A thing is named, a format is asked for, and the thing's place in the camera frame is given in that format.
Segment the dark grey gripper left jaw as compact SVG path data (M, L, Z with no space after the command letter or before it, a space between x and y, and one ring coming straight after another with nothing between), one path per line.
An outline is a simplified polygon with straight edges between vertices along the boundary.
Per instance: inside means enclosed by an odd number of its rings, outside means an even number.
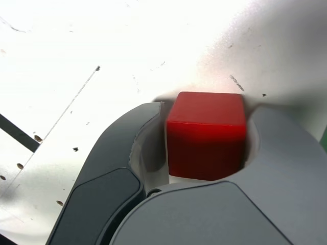
M109 244L124 217L168 182L164 102L122 115L90 151L47 240L48 244Z

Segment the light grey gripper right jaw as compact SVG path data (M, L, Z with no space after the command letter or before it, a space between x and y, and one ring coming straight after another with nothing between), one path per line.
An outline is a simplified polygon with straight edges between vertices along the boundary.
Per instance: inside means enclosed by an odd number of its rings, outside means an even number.
M326 244L326 152L278 110L257 108L249 125L242 170L161 186L111 244Z

